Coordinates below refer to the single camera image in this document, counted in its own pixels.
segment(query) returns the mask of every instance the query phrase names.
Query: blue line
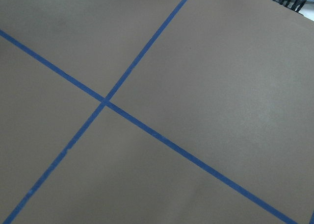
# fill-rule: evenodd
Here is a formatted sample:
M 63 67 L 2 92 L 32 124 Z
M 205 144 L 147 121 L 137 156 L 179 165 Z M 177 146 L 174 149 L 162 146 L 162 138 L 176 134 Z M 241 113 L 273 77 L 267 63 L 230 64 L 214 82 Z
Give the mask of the blue line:
M 46 181 L 46 179 L 49 177 L 49 175 L 53 172 L 53 170 L 59 165 L 59 163 L 63 160 L 63 158 L 66 156 L 67 151 L 73 147 L 73 145 L 79 140 L 79 138 L 83 135 L 83 133 L 88 129 L 88 127 L 93 123 L 93 121 L 96 119 L 96 117 L 100 114 L 100 112 L 106 107 L 106 105 L 109 103 L 110 99 L 113 97 L 113 95 L 118 91 L 118 89 L 121 87 L 123 82 L 126 80 L 126 78 L 130 75 L 131 71 L 134 69 L 134 67 L 139 63 L 139 61 L 143 58 L 145 53 L 148 51 L 148 49 L 152 46 L 152 44 L 155 42 L 155 40 L 159 37 L 159 35 L 163 32 L 163 30 L 167 27 L 167 25 L 171 22 L 171 20 L 174 18 L 174 16 L 178 13 L 178 11 L 181 9 L 181 7 L 185 4 L 187 0 L 181 0 L 180 3 L 176 6 L 176 8 L 173 10 L 173 12 L 168 16 L 168 18 L 165 20 L 165 22 L 160 26 L 160 28 L 156 31 L 156 33 L 152 36 L 152 38 L 149 40 L 149 42 L 145 45 L 145 47 L 142 49 L 142 51 L 139 53 L 139 55 L 133 60 L 131 65 L 127 68 L 125 73 L 121 76 L 121 78 L 118 80 L 118 82 L 113 86 L 113 88 L 110 90 L 110 92 L 107 94 L 107 96 L 104 98 L 92 89 L 86 87 L 82 83 L 80 83 L 78 80 L 74 79 L 73 77 L 69 76 L 65 72 L 63 72 L 60 68 L 55 66 L 54 64 L 50 63 L 46 59 L 42 58 L 40 55 L 36 54 L 23 44 L 19 43 L 17 40 L 0 30 L 0 35 L 5 38 L 6 40 L 10 41 L 41 63 L 43 63 L 45 66 L 49 67 L 56 73 L 58 73 L 60 76 L 64 77 L 92 97 L 96 98 L 97 100 L 101 101 L 99 106 L 96 108 L 96 110 L 91 114 L 91 116 L 87 119 L 87 121 L 83 124 L 83 126 L 78 130 L 78 132 L 74 135 L 74 137 L 70 140 L 68 145 L 61 151 L 61 153 L 57 156 L 57 158 L 50 164 L 50 166 L 47 168 L 47 170 L 40 176 L 40 178 L 35 182 L 33 187 L 28 191 L 28 193 L 23 197 L 23 199 L 18 203 L 18 205 L 14 208 L 14 210 L 10 213 L 10 215 L 5 219 L 3 224 L 10 224 L 12 221 L 16 218 L 16 216 L 19 214 L 19 212 L 24 208 L 28 200 L 35 194 L 35 192 L 41 187 L 41 185 Z
M 83 133 L 88 129 L 88 127 L 92 124 L 95 118 L 99 115 L 102 109 L 105 107 L 104 101 L 99 104 L 96 110 L 91 114 L 91 116 L 87 119 L 87 121 L 83 124 L 83 126 L 78 130 L 78 132 L 74 135 L 74 137 L 69 141 L 68 145 L 60 152 L 56 159 L 50 164 L 47 170 L 40 176 L 40 178 L 35 182 L 33 187 L 27 192 L 27 194 L 23 197 L 23 199 L 19 202 L 19 204 L 14 208 L 14 210 L 10 213 L 10 215 L 5 219 L 3 224 L 10 224 L 18 213 L 24 208 L 25 204 L 28 200 L 35 194 L 35 192 L 41 187 L 41 185 L 47 180 L 49 175 L 53 172 L 53 170 L 59 165 L 59 163 L 63 160 L 68 150 L 72 148 L 72 146 L 79 140 L 79 138 L 83 135 Z
M 134 125 L 138 126 L 139 128 L 141 128 L 145 132 L 149 133 L 150 135 L 152 135 L 153 137 L 155 137 L 156 139 L 158 139 L 159 141 L 161 141 L 162 143 L 164 143 L 165 145 L 167 145 L 168 147 L 170 147 L 171 149 L 173 149 L 174 151 L 176 151 L 177 153 L 182 155 L 184 158 L 190 160 L 192 163 L 194 163 L 195 165 L 197 165 L 201 169 L 205 170 L 206 172 L 213 175 L 214 177 L 216 177 L 217 179 L 219 179 L 220 181 L 222 181 L 226 185 L 230 186 L 235 191 L 237 191 L 240 194 L 242 194 L 243 196 L 247 197 L 250 201 L 256 203 L 258 206 L 265 209 L 266 211 L 268 211 L 269 213 L 271 213 L 275 217 L 279 218 L 283 222 L 285 222 L 287 224 L 297 224 L 297 222 L 290 219 L 285 214 L 281 213 L 280 211 L 278 211 L 274 207 L 267 204 L 265 201 L 261 200 L 260 198 L 253 195 L 249 191 L 245 190 L 243 187 L 236 184 L 234 181 L 230 180 L 229 178 L 227 178 L 226 176 L 224 176 L 223 174 L 221 174 L 220 172 L 218 172 L 217 170 L 215 170 L 211 166 L 207 165 L 206 163 L 204 163 L 200 159 L 196 158 L 194 155 L 190 154 L 189 152 L 185 151 L 184 149 L 182 149 L 181 147 L 179 147 L 175 143 L 171 142 L 169 139 L 165 138 L 164 136 L 162 136 L 161 134 L 159 134 L 158 132 L 156 132 L 152 128 L 148 127 L 147 125 L 145 125 L 144 123 L 142 123 L 141 121 L 139 121 L 138 119 L 136 119 L 135 117 L 130 115 L 129 113 L 125 112 L 124 110 L 122 110 L 121 108 L 116 106 L 115 104 L 108 102 L 107 107 L 109 107 L 110 109 L 112 109 L 113 111 L 115 111 L 116 113 L 118 113 L 119 115 L 121 115 L 122 117 L 124 117 L 125 119 L 127 119 L 128 121 L 133 123 Z
M 42 63 L 45 66 L 47 66 L 52 71 L 56 72 L 58 75 L 62 76 L 66 80 L 68 80 L 69 82 L 71 82 L 72 84 L 74 84 L 75 86 L 77 86 L 78 88 L 80 88 L 81 90 L 86 92 L 87 94 L 91 95 L 93 98 L 97 99 L 98 101 L 102 101 L 104 99 L 101 95 L 99 95 L 98 93 L 96 93 L 95 91 L 90 89 L 89 87 L 85 86 L 84 84 L 79 82 L 77 79 L 75 79 L 72 76 L 68 75 L 63 70 L 61 70 L 59 67 L 55 66 L 53 63 L 49 62 L 48 60 L 46 60 L 45 58 L 43 58 L 39 54 L 35 53 L 33 50 L 31 50 L 28 47 L 26 47 L 25 45 L 21 44 L 19 41 L 17 41 L 16 39 L 14 39 L 13 37 L 8 35 L 7 33 L 5 33 L 1 29 L 0 29 L 0 36 L 5 38 L 7 41 L 11 42 L 12 44 L 17 46 L 18 48 L 20 48 L 24 52 L 26 52 L 28 55 L 30 55 L 33 58 L 35 58 L 40 63 Z
M 118 91 L 118 89 L 123 84 L 123 82 L 126 80 L 126 78 L 131 74 L 131 71 L 134 69 L 134 67 L 143 58 L 143 56 L 148 51 L 148 49 L 153 45 L 155 40 L 159 37 L 159 35 L 163 32 L 163 30 L 171 22 L 171 20 L 178 13 L 178 11 L 182 8 L 182 6 L 186 3 L 186 1 L 187 0 L 181 0 L 180 3 L 175 7 L 175 9 L 170 13 L 168 18 L 162 23 L 162 25 L 159 27 L 159 29 L 156 31 L 156 33 L 152 36 L 152 38 L 148 41 L 148 43 L 145 45 L 145 47 L 142 49 L 142 51 L 138 54 L 138 56 L 133 60 L 131 65 L 127 68 L 127 70 L 124 72 L 124 74 L 118 80 L 118 82 L 113 86 L 112 90 L 107 95 L 108 100 L 110 100 L 113 97 L 113 95 Z
M 311 220 L 310 220 L 310 223 L 309 224 L 314 224 L 314 212 L 312 214 L 312 217 L 311 217 Z

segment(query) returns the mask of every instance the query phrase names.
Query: gray surface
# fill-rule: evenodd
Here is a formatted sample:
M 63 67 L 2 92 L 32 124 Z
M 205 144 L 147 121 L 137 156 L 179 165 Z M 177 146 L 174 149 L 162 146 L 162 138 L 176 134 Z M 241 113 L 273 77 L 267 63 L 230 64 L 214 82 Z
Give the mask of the gray surface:
M 15 223 L 282 222 L 106 108 Z
M 0 28 L 106 95 L 180 0 L 0 0 Z M 189 0 L 113 102 L 300 224 L 314 209 L 313 24 Z M 98 102 L 2 38 L 0 221 Z M 13 223 L 281 223 L 105 109 Z
M 0 0 L 1 29 L 106 95 L 180 0 Z
M 313 28 L 270 0 L 189 0 L 112 101 L 308 223 Z
M 0 38 L 0 222 L 98 102 Z

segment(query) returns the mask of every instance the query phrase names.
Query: blue tape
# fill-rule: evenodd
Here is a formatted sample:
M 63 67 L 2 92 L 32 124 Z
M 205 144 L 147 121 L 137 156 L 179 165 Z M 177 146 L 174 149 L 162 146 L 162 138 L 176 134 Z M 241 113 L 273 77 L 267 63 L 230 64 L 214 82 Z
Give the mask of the blue tape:
M 70 75 L 63 72 L 60 68 L 49 62 L 48 60 L 44 59 L 25 45 L 21 44 L 8 34 L 6 34 L 4 31 L 0 30 L 0 35 L 11 42 L 12 44 L 16 45 L 23 51 L 25 51 L 30 56 L 34 57 L 36 60 L 50 68 L 51 70 L 55 71 L 60 76 L 64 77 L 66 80 L 73 83 L 75 86 L 82 89 L 84 92 L 88 93 L 95 99 L 101 101 L 99 106 L 96 108 L 96 110 L 91 114 L 91 116 L 87 119 L 87 121 L 83 124 L 83 126 L 78 130 L 78 132 L 74 135 L 74 137 L 70 140 L 68 145 L 61 151 L 61 153 L 57 156 L 57 158 L 50 164 L 50 166 L 46 169 L 46 171 L 40 176 L 40 178 L 35 182 L 33 187 L 28 191 L 28 193 L 23 197 L 23 199 L 18 203 L 18 205 L 14 208 L 14 210 L 10 213 L 10 215 L 5 219 L 3 224 L 10 224 L 12 221 L 16 218 L 16 216 L 19 214 L 19 212 L 24 208 L 28 200 L 35 194 L 35 192 L 41 187 L 41 185 L 47 180 L 49 175 L 53 172 L 53 170 L 59 165 L 59 163 L 63 160 L 63 158 L 66 156 L 67 151 L 73 147 L 73 145 L 79 140 L 79 138 L 83 135 L 83 133 L 88 129 L 88 127 L 93 123 L 93 121 L 96 119 L 96 117 L 100 114 L 100 112 L 104 109 L 104 107 L 109 103 L 110 99 L 113 97 L 113 95 L 118 91 L 118 89 L 121 87 L 123 82 L 127 79 L 127 77 L 130 75 L 134 67 L 139 63 L 139 61 L 143 58 L 145 53 L 148 51 L 148 49 L 152 46 L 152 44 L 155 42 L 155 40 L 159 37 L 159 35 L 163 32 L 163 30 L 167 27 L 167 25 L 171 22 L 171 20 L 174 18 L 174 16 L 178 13 L 178 11 L 182 8 L 182 6 L 185 4 L 187 0 L 181 0 L 180 3 L 175 7 L 173 12 L 168 16 L 168 18 L 165 20 L 165 22 L 160 26 L 160 28 L 156 31 L 156 33 L 152 36 L 152 38 L 148 41 L 148 43 L 145 45 L 145 47 L 142 49 L 142 51 L 139 53 L 139 55 L 133 60 L 131 65 L 127 68 L 127 70 L 124 72 L 124 74 L 121 76 L 121 78 L 118 80 L 118 82 L 113 86 L 113 88 L 110 90 L 110 92 L 107 94 L 107 96 L 104 98 L 92 89 L 86 87 L 84 84 L 76 80 L 75 78 L 71 77 Z
M 314 212 L 313 212 L 313 214 L 312 214 L 312 217 L 311 217 L 311 219 L 310 219 L 309 224 L 314 224 Z
M 59 67 L 55 66 L 53 63 L 51 63 L 50 61 L 46 60 L 45 58 L 43 58 L 42 56 L 40 56 L 39 54 L 35 53 L 33 50 L 29 49 L 28 47 L 26 47 L 25 45 L 21 44 L 19 41 L 17 41 L 16 39 L 14 39 L 13 37 L 11 37 L 10 35 L 8 35 L 7 33 L 5 33 L 3 30 L 0 29 L 0 36 L 2 36 L 3 38 L 5 38 L 7 41 L 11 42 L 12 44 L 14 44 L 15 46 L 17 46 L 18 48 L 20 48 L 21 50 L 23 50 L 24 52 L 26 52 L 28 55 L 32 56 L 33 58 L 35 58 L 37 61 L 39 61 L 40 63 L 44 64 L 45 66 L 47 66 L 49 69 L 51 69 L 52 71 L 56 72 L 58 75 L 60 75 L 61 77 L 65 78 L 66 80 L 68 80 L 69 82 L 71 82 L 72 84 L 74 84 L 75 86 L 77 86 L 78 88 L 80 88 L 81 90 L 83 90 L 84 92 L 86 92 L 87 94 L 91 95 L 93 98 L 102 101 L 104 98 L 99 95 L 98 93 L 96 93 L 95 91 L 93 91 L 92 89 L 90 89 L 89 87 L 85 86 L 84 84 L 82 84 L 81 82 L 79 82 L 77 79 L 73 78 L 72 76 L 68 75 L 67 73 L 65 73 L 63 70 L 61 70 Z
M 161 141 L 162 143 L 164 143 L 165 145 L 167 145 L 168 147 L 173 149 L 175 152 L 179 153 L 184 158 L 188 159 L 189 161 L 191 161 L 192 163 L 194 163 L 195 165 L 197 165 L 201 169 L 205 170 L 206 172 L 213 175 L 214 177 L 216 177 L 217 179 L 219 179 L 220 181 L 222 181 L 226 185 L 230 186 L 235 191 L 237 191 L 240 194 L 242 194 L 243 196 L 247 197 L 250 201 L 256 203 L 258 206 L 265 209 L 266 211 L 268 211 L 269 213 L 271 213 L 275 217 L 279 218 L 283 222 L 285 222 L 287 224 L 297 224 L 297 222 L 295 222 L 291 218 L 287 217 L 285 214 L 281 213 L 280 211 L 278 211 L 274 207 L 270 206 L 269 204 L 267 204 L 265 201 L 261 200 L 257 196 L 253 195 L 251 192 L 245 190 L 243 187 L 236 184 L 234 181 L 230 180 L 229 178 L 227 178 L 226 176 L 224 176 L 223 174 L 221 174 L 217 170 L 213 169 L 211 166 L 207 165 L 206 163 L 204 163 L 200 159 L 196 158 L 194 155 L 190 154 L 189 152 L 185 151 L 184 149 L 182 149 L 181 147 L 179 147 L 175 143 L 171 142 L 169 139 L 165 138 L 160 133 L 158 133 L 155 130 L 153 130 L 152 128 L 148 127 L 147 125 L 145 125 L 144 123 L 142 123 L 141 121 L 139 121 L 138 119 L 136 119 L 135 117 L 130 115 L 129 113 L 125 112 L 124 110 L 122 110 L 121 108 L 116 106 L 115 104 L 108 102 L 107 107 L 109 107 L 110 109 L 112 109 L 113 111 L 115 111 L 116 113 L 118 113 L 119 115 L 121 115 L 122 117 L 124 117 L 125 119 L 127 119 L 128 121 L 133 123 L 134 125 L 138 126 L 139 128 L 141 128 L 145 132 L 149 133 L 150 135 L 155 137 L 157 140 Z

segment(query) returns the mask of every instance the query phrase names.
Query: blue tape strip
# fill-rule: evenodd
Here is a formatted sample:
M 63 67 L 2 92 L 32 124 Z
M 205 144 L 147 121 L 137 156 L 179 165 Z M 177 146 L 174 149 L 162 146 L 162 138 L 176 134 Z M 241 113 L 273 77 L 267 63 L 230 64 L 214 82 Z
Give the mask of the blue tape strip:
M 309 224 L 314 224 L 314 212 L 313 212 L 313 214 L 312 214 L 312 217 L 311 217 L 311 219 L 310 219 Z
M 7 41 L 11 42 L 12 44 L 14 44 L 15 46 L 17 46 L 18 48 L 20 48 L 21 50 L 23 50 L 24 52 L 26 52 L 28 55 L 32 56 L 33 58 L 35 58 L 37 61 L 39 61 L 40 63 L 44 64 L 45 66 L 47 66 L 49 69 L 51 69 L 52 71 L 56 72 L 58 75 L 62 76 L 63 78 L 65 78 L 66 80 L 68 80 L 69 82 L 71 82 L 72 84 L 74 84 L 75 86 L 77 86 L 78 88 L 80 88 L 81 90 L 83 90 L 84 92 L 86 92 L 87 94 L 91 95 L 93 98 L 102 101 L 104 98 L 99 95 L 98 93 L 96 93 L 95 91 L 93 91 L 92 89 L 90 89 L 89 87 L 85 86 L 84 84 L 82 84 L 81 82 L 79 82 L 77 79 L 73 78 L 72 76 L 68 75 L 67 73 L 65 73 L 63 70 L 61 70 L 59 67 L 55 66 L 53 63 L 51 63 L 50 61 L 46 60 L 45 58 L 43 58 L 42 56 L 40 56 L 39 54 L 35 53 L 33 50 L 29 49 L 28 47 L 26 47 L 25 45 L 21 44 L 19 41 L 17 41 L 16 39 L 14 39 L 13 37 L 11 37 L 10 35 L 8 35 L 7 33 L 5 33 L 3 30 L 0 29 L 0 36 L 2 36 L 3 38 L 5 38 Z
M 67 154 L 67 151 L 71 149 L 73 145 L 79 140 L 79 138 L 88 129 L 88 127 L 92 124 L 92 122 L 96 119 L 96 117 L 99 115 L 99 113 L 102 111 L 104 107 L 105 107 L 105 102 L 102 102 L 99 104 L 96 110 L 91 114 L 91 116 L 87 119 L 87 121 L 83 124 L 83 126 L 78 130 L 78 132 L 74 135 L 74 137 L 69 141 L 68 145 L 60 152 L 57 158 L 50 164 L 47 170 L 40 176 L 40 178 L 36 181 L 33 187 L 27 192 L 27 194 L 23 197 L 23 199 L 19 202 L 19 204 L 14 208 L 14 210 L 10 213 L 10 215 L 5 219 L 3 224 L 10 224 L 15 219 L 18 213 L 24 208 L 28 200 L 35 194 L 35 192 L 47 180 L 49 175 L 63 160 L 63 158 Z
M 165 138 L 164 136 L 162 136 L 161 134 L 159 134 L 158 132 L 156 132 L 152 128 L 148 127 L 147 125 L 145 125 L 144 123 L 142 123 L 141 121 L 139 121 L 138 119 L 133 117 L 132 115 L 128 114 L 127 112 L 125 112 L 124 110 L 122 110 L 121 108 L 116 106 L 115 104 L 108 102 L 107 107 L 109 107 L 110 109 L 112 109 L 113 111 L 115 111 L 116 113 L 118 113 L 119 115 L 121 115 L 122 117 L 124 117 L 125 119 L 127 119 L 128 121 L 133 123 L 134 125 L 138 126 L 139 128 L 141 128 L 145 132 L 149 133 L 150 135 L 155 137 L 157 140 L 161 141 L 162 143 L 164 143 L 165 145 L 167 145 L 168 147 L 173 149 L 175 152 L 179 153 L 180 155 L 182 155 L 183 157 L 185 157 L 186 159 L 188 159 L 189 161 L 191 161 L 192 163 L 194 163 L 195 165 L 197 165 L 201 169 L 205 170 L 206 172 L 213 175 L 214 177 L 216 177 L 217 179 L 219 179 L 220 181 L 222 181 L 226 185 L 230 186 L 235 191 L 237 191 L 240 194 L 242 194 L 243 196 L 247 197 L 249 200 L 256 203 L 258 206 L 262 207 L 263 209 L 265 209 L 266 211 L 268 211 L 269 213 L 271 213 L 275 217 L 279 218 L 283 222 L 285 222 L 287 224 L 297 224 L 297 222 L 295 222 L 291 218 L 287 217 L 285 214 L 281 213 L 280 211 L 278 211 L 274 207 L 267 204 L 265 201 L 261 200 L 260 198 L 253 195 L 249 191 L 245 190 L 243 187 L 236 184 L 234 181 L 230 180 L 229 178 L 227 178 L 226 176 L 224 176 L 223 174 L 221 174 L 217 170 L 213 169 L 211 166 L 205 164 L 203 161 L 196 158 L 194 155 L 190 154 L 189 152 L 185 151 L 181 147 L 177 146 L 175 143 L 171 142 L 169 139 Z
M 82 83 L 80 83 L 78 80 L 74 79 L 70 75 L 63 72 L 60 68 L 55 66 L 54 64 L 50 63 L 46 59 L 42 58 L 40 55 L 32 51 L 31 49 L 27 48 L 25 45 L 21 44 L 2 30 L 0 30 L 0 35 L 5 38 L 6 40 L 10 41 L 41 63 L 43 63 L 45 66 L 49 67 L 51 70 L 58 73 L 60 76 L 64 77 L 71 83 L 73 83 L 75 86 L 79 87 L 95 99 L 101 101 L 99 106 L 96 108 L 96 110 L 92 113 L 92 115 L 87 119 L 87 121 L 83 124 L 83 126 L 79 129 L 79 131 L 74 135 L 74 137 L 70 140 L 68 145 L 61 151 L 61 153 L 57 156 L 57 158 L 50 164 L 50 166 L 47 168 L 47 170 L 41 175 L 41 177 L 35 182 L 33 187 L 28 191 L 28 193 L 23 197 L 23 199 L 18 203 L 18 205 L 14 208 L 14 210 L 10 213 L 10 215 L 5 219 L 3 224 L 10 224 L 12 221 L 16 218 L 16 216 L 19 214 L 19 212 L 24 208 L 28 200 L 35 194 L 35 192 L 41 187 L 41 185 L 46 181 L 46 179 L 49 177 L 49 175 L 53 172 L 53 170 L 59 165 L 59 163 L 63 160 L 65 155 L 67 154 L 67 151 L 73 147 L 73 145 L 79 140 L 79 138 L 83 135 L 83 133 L 88 129 L 88 127 L 92 124 L 92 122 L 96 119 L 96 117 L 100 114 L 100 112 L 104 109 L 104 107 L 109 103 L 110 99 L 113 97 L 113 95 L 118 91 L 118 89 L 121 87 L 123 82 L 126 80 L 126 78 L 130 75 L 134 67 L 139 63 L 139 61 L 143 58 L 145 53 L 148 51 L 148 49 L 152 46 L 152 44 L 155 42 L 155 40 L 159 37 L 159 35 L 163 32 L 163 30 L 167 27 L 167 25 L 171 22 L 171 20 L 174 18 L 174 16 L 178 13 L 178 11 L 182 8 L 182 6 L 185 4 L 187 0 L 181 0 L 180 3 L 176 6 L 176 8 L 173 10 L 173 12 L 168 16 L 168 18 L 165 20 L 165 22 L 160 26 L 160 28 L 156 31 L 156 33 L 152 36 L 152 38 L 149 40 L 149 42 L 145 45 L 145 47 L 142 49 L 142 51 L 139 53 L 139 55 L 133 60 L 131 65 L 127 68 L 125 73 L 121 76 L 121 78 L 118 80 L 118 82 L 113 86 L 113 88 L 110 90 L 110 92 L 107 94 L 107 96 L 104 98 L 92 89 L 86 87 Z

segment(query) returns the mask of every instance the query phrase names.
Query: table surface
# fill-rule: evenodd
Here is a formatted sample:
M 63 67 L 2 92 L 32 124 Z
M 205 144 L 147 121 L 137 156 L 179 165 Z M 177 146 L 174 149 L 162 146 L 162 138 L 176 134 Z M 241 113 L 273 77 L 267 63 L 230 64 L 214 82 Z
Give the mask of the table surface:
M 0 0 L 0 221 L 314 224 L 314 24 L 270 0 Z

